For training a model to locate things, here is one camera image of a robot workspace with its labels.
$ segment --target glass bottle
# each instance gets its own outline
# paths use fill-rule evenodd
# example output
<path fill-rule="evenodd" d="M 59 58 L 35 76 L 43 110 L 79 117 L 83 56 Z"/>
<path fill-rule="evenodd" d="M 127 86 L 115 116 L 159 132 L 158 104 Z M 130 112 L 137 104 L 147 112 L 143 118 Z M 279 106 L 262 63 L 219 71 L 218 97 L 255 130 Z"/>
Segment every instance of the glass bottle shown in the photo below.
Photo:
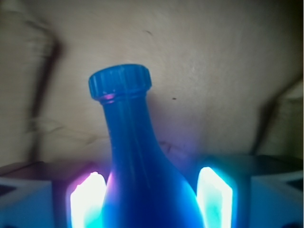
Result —
<path fill-rule="evenodd" d="M 92 98 L 104 107 L 112 145 L 100 227 L 203 227 L 193 189 L 154 136 L 146 104 L 151 86 L 149 70 L 136 64 L 106 68 L 89 79 Z"/>

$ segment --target bottle cap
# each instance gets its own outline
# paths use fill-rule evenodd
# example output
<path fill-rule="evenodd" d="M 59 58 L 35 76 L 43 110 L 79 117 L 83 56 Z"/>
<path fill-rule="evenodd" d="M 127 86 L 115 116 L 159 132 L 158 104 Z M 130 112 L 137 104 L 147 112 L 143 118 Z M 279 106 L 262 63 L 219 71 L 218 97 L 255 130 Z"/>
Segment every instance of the bottle cap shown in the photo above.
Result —
<path fill-rule="evenodd" d="M 97 101 L 146 92 L 151 86 L 149 70 L 138 64 L 112 66 L 97 71 L 89 79 L 91 97 Z"/>

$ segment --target wall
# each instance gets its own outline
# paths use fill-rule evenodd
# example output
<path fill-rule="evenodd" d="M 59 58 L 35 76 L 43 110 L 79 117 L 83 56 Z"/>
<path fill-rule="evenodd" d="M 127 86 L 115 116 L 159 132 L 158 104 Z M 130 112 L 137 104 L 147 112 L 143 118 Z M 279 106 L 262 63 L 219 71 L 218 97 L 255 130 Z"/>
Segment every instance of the wall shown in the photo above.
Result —
<path fill-rule="evenodd" d="M 40 113 L 46 160 L 109 158 L 103 111 L 87 84 L 101 68 L 150 69 L 155 133 L 178 159 L 249 153 L 262 109 L 303 73 L 300 1 L 24 2 L 60 43 Z"/>

